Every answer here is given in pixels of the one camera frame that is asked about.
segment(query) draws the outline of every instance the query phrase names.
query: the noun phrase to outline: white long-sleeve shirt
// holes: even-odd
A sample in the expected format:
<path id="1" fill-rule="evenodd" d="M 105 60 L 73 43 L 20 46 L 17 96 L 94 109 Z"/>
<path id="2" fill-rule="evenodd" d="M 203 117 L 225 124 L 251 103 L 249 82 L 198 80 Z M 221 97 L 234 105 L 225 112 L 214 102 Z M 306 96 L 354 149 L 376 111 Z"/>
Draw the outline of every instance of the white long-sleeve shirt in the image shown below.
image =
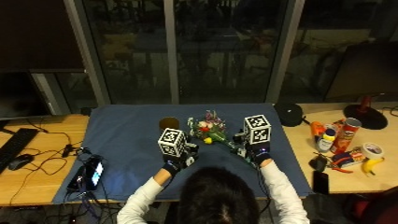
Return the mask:
<path id="1" fill-rule="evenodd" d="M 273 161 L 261 168 L 261 173 L 270 190 L 271 198 L 274 199 L 279 223 L 310 223 L 307 212 L 303 210 L 294 187 L 287 176 L 279 171 Z M 149 204 L 154 201 L 161 190 L 162 186 L 150 177 L 126 200 L 126 204 L 117 215 L 117 222 L 119 224 L 146 223 L 142 216 L 147 212 Z"/>

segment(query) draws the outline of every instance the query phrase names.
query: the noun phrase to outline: blue table cloth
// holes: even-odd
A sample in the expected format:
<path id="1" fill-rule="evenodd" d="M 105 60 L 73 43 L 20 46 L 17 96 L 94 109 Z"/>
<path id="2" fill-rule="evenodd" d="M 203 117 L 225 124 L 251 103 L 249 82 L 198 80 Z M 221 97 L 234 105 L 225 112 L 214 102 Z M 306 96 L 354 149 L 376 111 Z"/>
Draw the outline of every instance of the blue table cloth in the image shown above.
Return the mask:
<path id="1" fill-rule="evenodd" d="M 106 105 L 91 111 L 82 147 L 87 147 L 93 154 L 103 157 L 105 194 L 109 199 L 125 201 L 147 178 L 162 167 L 158 139 L 161 136 L 159 120 L 175 117 L 179 129 L 189 132 L 187 118 L 202 118 L 206 110 L 215 110 L 218 117 L 225 120 L 227 137 L 242 129 L 243 118 L 265 115 L 271 129 L 271 156 L 274 162 L 288 177 L 298 196 L 307 196 L 312 191 L 298 166 L 292 149 L 279 124 L 274 107 L 270 104 L 243 105 Z M 225 167 L 247 183 L 257 197 L 265 197 L 258 186 L 255 169 L 242 158 L 229 152 L 221 143 L 205 145 L 193 139 L 198 145 L 198 160 L 182 170 L 157 200 L 177 200 L 179 188 L 186 177 L 205 166 Z M 70 181 L 79 161 L 74 161 L 70 172 L 53 198 L 53 203 L 62 203 L 66 195 L 66 184 Z M 103 199 L 101 185 L 94 191 L 98 199 Z"/>

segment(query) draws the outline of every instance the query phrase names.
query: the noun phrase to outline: black glove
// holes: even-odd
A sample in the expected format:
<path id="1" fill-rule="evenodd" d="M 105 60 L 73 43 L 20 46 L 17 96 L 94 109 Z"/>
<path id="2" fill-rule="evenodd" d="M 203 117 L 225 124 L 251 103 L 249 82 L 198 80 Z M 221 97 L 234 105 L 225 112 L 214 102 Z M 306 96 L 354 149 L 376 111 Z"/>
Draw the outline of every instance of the black glove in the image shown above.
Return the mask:
<path id="1" fill-rule="evenodd" d="M 166 170 L 171 176 L 174 176 L 181 170 L 181 165 L 175 161 L 166 161 L 162 166 L 162 169 Z"/>
<path id="2" fill-rule="evenodd" d="M 250 159 L 255 163 L 257 166 L 271 158 L 270 155 L 270 144 L 255 144 L 255 145 L 246 145 L 246 149 L 249 151 Z"/>

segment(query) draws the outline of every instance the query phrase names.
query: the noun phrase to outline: pringles can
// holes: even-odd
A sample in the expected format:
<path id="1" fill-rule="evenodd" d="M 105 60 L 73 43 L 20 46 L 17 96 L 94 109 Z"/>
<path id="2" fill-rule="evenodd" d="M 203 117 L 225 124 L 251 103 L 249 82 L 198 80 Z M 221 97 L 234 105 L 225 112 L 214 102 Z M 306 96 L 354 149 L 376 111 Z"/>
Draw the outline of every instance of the pringles can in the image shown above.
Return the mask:
<path id="1" fill-rule="evenodd" d="M 346 118 L 343 121 L 342 128 L 339 129 L 339 133 L 332 142 L 331 152 L 334 154 L 343 153 L 347 150 L 350 145 L 350 141 L 355 136 L 358 129 L 360 128 L 362 123 L 358 119 Z"/>

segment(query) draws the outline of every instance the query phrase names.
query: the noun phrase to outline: yellow banana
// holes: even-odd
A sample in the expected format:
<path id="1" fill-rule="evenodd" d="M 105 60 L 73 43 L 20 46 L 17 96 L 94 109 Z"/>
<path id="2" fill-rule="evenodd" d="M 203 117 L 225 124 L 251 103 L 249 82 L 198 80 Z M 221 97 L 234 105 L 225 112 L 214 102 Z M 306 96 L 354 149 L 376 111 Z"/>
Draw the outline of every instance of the yellow banana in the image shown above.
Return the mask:
<path id="1" fill-rule="evenodd" d="M 372 166 L 382 162 L 384 160 L 384 158 L 380 158 L 380 159 L 374 159 L 374 160 L 366 160 L 363 161 L 362 163 L 362 170 L 366 174 L 371 173 L 374 175 L 374 172 L 372 172 Z"/>

